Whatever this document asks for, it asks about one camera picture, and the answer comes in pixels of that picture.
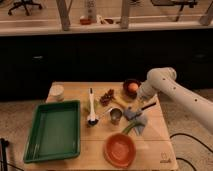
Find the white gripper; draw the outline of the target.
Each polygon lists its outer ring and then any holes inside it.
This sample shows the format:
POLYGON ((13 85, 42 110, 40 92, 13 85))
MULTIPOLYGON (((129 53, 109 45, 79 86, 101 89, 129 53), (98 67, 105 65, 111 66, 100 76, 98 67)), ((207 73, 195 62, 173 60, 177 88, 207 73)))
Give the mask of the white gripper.
POLYGON ((147 81, 145 81, 142 82, 137 89, 137 98, 141 101, 149 101, 156 93, 157 90, 154 89, 147 81))

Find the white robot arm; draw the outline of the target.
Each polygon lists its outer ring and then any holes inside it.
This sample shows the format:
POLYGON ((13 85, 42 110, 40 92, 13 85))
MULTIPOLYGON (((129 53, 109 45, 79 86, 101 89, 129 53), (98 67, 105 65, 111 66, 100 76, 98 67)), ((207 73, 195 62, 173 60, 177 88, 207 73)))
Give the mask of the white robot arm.
POLYGON ((153 68, 137 89, 140 100, 149 100, 162 92, 173 101, 187 108, 194 117, 213 134, 213 102, 176 82, 177 73, 172 67, 153 68))

